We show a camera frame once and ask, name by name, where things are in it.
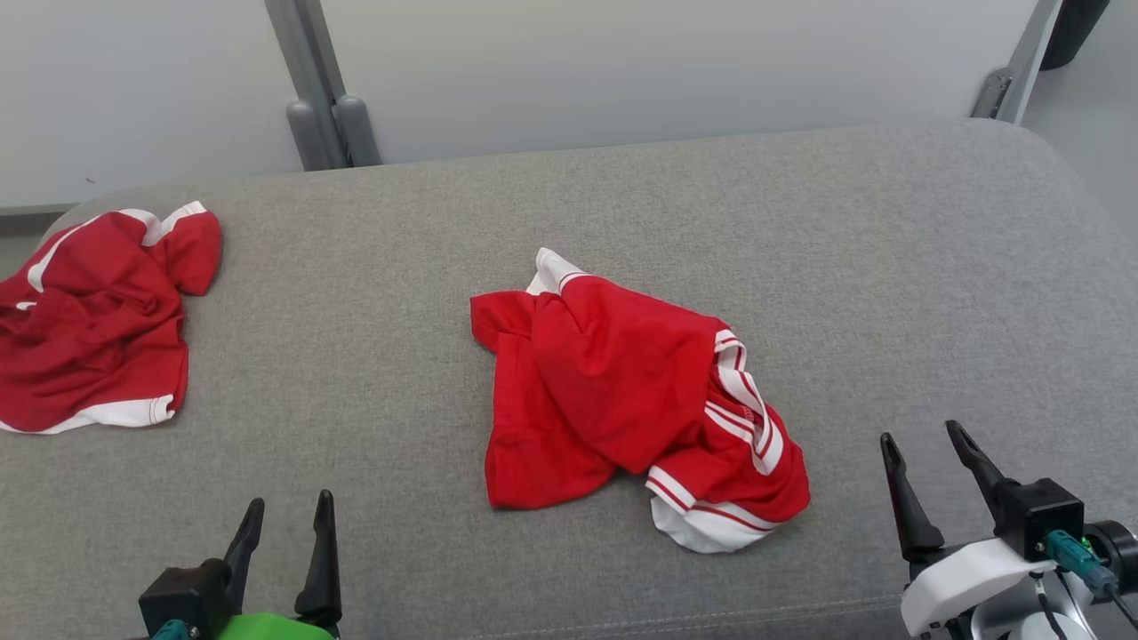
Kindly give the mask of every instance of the gray metal bar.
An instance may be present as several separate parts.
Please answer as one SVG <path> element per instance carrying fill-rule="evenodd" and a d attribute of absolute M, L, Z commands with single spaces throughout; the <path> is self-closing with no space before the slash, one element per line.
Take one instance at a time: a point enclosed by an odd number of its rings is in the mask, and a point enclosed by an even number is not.
<path fill-rule="evenodd" d="M 312 42 L 313 51 L 316 55 L 316 64 L 323 72 L 328 95 L 332 99 L 339 98 L 346 91 L 344 90 L 344 77 L 340 75 L 340 65 L 336 61 L 332 36 L 328 33 L 324 8 L 320 5 L 320 0 L 297 0 L 297 8 L 308 27 L 310 42 Z"/>
<path fill-rule="evenodd" d="M 976 98 L 972 117 L 988 117 L 1015 123 L 1028 99 L 1031 80 L 1039 67 L 1039 59 L 1046 48 L 1044 40 L 1050 36 L 1048 26 L 1059 0 L 1038 0 L 1028 24 L 1007 66 L 998 68 L 984 79 Z"/>
<path fill-rule="evenodd" d="M 371 130 L 371 118 L 368 117 L 368 105 L 363 99 L 351 93 L 340 96 L 336 108 L 339 110 L 340 130 L 344 141 L 348 145 L 348 155 L 353 166 L 373 166 L 379 162 L 379 148 L 376 146 L 376 134 Z"/>
<path fill-rule="evenodd" d="M 297 97 L 300 101 L 307 102 L 312 109 L 311 116 L 305 115 L 304 118 L 311 117 L 315 123 L 325 161 L 322 165 L 327 169 L 346 167 L 348 161 L 344 151 L 344 141 L 340 139 L 336 120 L 332 116 L 332 105 L 321 79 L 320 68 L 316 66 L 316 58 L 308 44 L 300 10 L 294 0 L 265 0 L 265 9 L 269 10 L 269 19 L 277 33 L 277 41 L 280 43 L 289 75 L 292 76 L 292 87 L 296 88 Z M 312 143 L 310 138 L 297 139 L 297 149 L 303 147 L 311 151 Z"/>
<path fill-rule="evenodd" d="M 292 140 L 296 141 L 296 153 L 300 155 L 300 164 L 305 171 L 323 171 L 333 169 L 328 163 L 324 141 L 320 138 L 320 124 L 316 122 L 316 110 L 304 100 L 290 102 L 284 109 Z"/>
<path fill-rule="evenodd" d="M 972 109 L 972 117 L 999 117 L 1007 90 L 1012 87 L 1012 67 L 998 68 L 988 74 L 984 79 L 984 87 L 976 98 L 976 106 Z"/>
<path fill-rule="evenodd" d="M 1029 98 L 1026 95 L 1028 79 L 1032 76 L 1032 71 L 1039 68 L 1039 58 L 1042 50 L 1046 49 L 1046 46 L 1040 46 L 1040 41 L 1044 38 L 1050 38 L 1050 34 L 1047 33 L 1047 24 L 1059 0 L 1039 0 L 1031 17 L 1028 18 L 1028 25 L 1023 27 L 1023 36 L 1020 38 L 1020 43 L 1015 46 L 1007 63 L 1007 66 L 1012 67 L 1012 85 L 1000 105 L 997 120 L 1014 123 L 1021 110 L 1021 102 Z M 1036 65 L 1036 69 L 1032 69 L 1031 65 Z"/>

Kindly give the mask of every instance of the black cable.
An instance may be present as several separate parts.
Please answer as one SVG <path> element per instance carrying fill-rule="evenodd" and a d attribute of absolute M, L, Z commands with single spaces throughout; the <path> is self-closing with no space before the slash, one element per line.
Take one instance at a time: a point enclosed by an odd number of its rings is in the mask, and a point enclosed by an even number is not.
<path fill-rule="evenodd" d="M 1106 594 L 1111 597 L 1111 600 L 1114 600 L 1114 604 L 1118 605 L 1122 615 L 1127 616 L 1127 620 L 1130 621 L 1130 626 L 1138 630 L 1138 620 L 1135 620 L 1135 613 L 1131 612 L 1130 607 L 1122 600 L 1122 596 L 1119 596 L 1119 588 L 1114 584 L 1107 584 Z"/>
<path fill-rule="evenodd" d="M 1052 604 L 1047 601 L 1046 593 L 1039 593 L 1039 606 L 1044 608 L 1044 615 L 1047 616 L 1047 624 L 1052 625 L 1052 631 L 1059 640 L 1067 640 L 1066 633 L 1063 633 L 1063 627 L 1059 626 L 1059 621 L 1055 620 L 1055 612 L 1052 610 Z"/>

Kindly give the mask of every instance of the floor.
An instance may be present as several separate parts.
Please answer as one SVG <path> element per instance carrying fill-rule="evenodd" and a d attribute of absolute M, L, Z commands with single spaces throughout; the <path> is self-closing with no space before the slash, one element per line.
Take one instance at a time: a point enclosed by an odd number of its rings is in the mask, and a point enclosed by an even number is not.
<path fill-rule="evenodd" d="M 1074 61 L 1041 72 L 1023 126 L 1074 166 L 1138 246 L 1138 2 L 1106 8 Z"/>

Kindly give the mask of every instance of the gray cushion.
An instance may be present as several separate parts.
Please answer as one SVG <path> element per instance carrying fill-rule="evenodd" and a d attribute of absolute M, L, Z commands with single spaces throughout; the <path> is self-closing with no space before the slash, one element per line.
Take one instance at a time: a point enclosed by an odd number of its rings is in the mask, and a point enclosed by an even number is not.
<path fill-rule="evenodd" d="M 167 426 L 0 446 L 0 620 L 13 638 L 141 634 L 168 565 L 267 501 L 246 610 L 287 613 L 321 487 L 347 638 L 900 638 L 906 580 L 877 436 L 949 542 L 991 533 L 943 433 L 1138 524 L 1138 262 L 1072 171 L 986 121 L 832 129 L 142 188 L 200 199 L 224 256 L 187 301 Z M 809 509 L 731 556 L 652 526 L 642 479 L 529 511 L 486 502 L 494 356 L 468 297 L 547 246 L 723 318 L 801 444 Z"/>

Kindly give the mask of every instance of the white robot part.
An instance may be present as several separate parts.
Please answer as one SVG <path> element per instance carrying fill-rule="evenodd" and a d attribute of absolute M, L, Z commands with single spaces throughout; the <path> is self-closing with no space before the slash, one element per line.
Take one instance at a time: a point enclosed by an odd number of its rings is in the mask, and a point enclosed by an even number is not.
<path fill-rule="evenodd" d="M 1029 563 L 1003 540 L 973 542 L 922 571 L 901 597 L 909 635 L 943 625 L 962 613 L 1019 584 L 1032 572 L 1052 572 L 1052 560 Z"/>

